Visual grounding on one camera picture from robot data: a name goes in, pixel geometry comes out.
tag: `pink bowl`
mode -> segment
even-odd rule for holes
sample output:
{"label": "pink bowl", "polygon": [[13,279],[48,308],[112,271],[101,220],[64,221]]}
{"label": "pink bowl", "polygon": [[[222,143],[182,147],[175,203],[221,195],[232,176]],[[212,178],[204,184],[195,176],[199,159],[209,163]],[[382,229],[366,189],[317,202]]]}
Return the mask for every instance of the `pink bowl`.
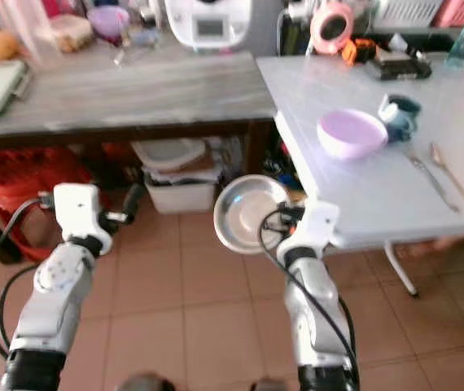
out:
{"label": "pink bowl", "polygon": [[87,11],[87,19],[94,31],[104,38],[118,38],[122,29],[129,26],[129,13],[118,6],[101,6]]}
{"label": "pink bowl", "polygon": [[319,120],[317,135],[328,155],[349,160],[369,155],[387,143],[386,126],[358,110],[334,110]]}

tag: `spoon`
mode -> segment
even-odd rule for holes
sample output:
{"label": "spoon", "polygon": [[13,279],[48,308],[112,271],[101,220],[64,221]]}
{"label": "spoon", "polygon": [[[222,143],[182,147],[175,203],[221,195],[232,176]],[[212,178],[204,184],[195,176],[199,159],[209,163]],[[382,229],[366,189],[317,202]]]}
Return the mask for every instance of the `spoon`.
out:
{"label": "spoon", "polygon": [[435,163],[437,167],[439,167],[440,169],[442,169],[442,171],[445,172],[445,174],[449,177],[449,179],[451,179],[454,186],[458,189],[458,191],[460,191],[464,198],[464,186],[460,183],[460,181],[458,181],[457,177],[454,176],[453,172],[445,164],[442,152],[435,143],[431,143],[429,145],[429,154],[431,155],[433,163]]}

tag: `tile floor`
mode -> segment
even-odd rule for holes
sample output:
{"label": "tile floor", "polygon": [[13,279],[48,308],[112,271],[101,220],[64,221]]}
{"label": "tile floor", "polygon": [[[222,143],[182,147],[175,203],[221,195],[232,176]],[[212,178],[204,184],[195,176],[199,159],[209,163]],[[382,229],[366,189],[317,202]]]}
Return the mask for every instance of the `tile floor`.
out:
{"label": "tile floor", "polygon": [[[404,264],[420,300],[380,251],[326,263],[354,317],[362,390],[464,391],[464,250]],[[15,269],[0,266],[0,290]],[[8,297],[10,331],[30,279]],[[263,376],[297,390],[282,290],[268,261],[218,243],[210,213],[161,216],[146,200],[99,260],[60,389],[153,371],[180,390],[246,391]]]}

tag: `red plastic basket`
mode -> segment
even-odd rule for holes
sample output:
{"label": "red plastic basket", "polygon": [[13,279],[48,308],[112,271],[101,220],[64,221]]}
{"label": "red plastic basket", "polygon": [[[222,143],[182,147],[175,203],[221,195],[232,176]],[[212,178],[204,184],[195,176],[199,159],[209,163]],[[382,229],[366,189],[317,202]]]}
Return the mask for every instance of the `red plastic basket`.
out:
{"label": "red plastic basket", "polygon": [[464,0],[445,0],[436,14],[436,27],[457,27],[464,25]]}

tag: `gray wooden tabletop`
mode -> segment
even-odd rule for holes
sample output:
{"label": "gray wooden tabletop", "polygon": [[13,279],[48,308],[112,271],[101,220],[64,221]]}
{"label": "gray wooden tabletop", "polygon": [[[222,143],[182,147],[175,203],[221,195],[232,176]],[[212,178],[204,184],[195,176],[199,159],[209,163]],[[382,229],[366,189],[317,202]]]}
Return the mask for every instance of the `gray wooden tabletop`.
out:
{"label": "gray wooden tabletop", "polygon": [[0,136],[118,126],[270,119],[276,112],[248,53],[198,55],[167,37],[155,50],[94,44],[35,75],[25,100],[0,115]]}

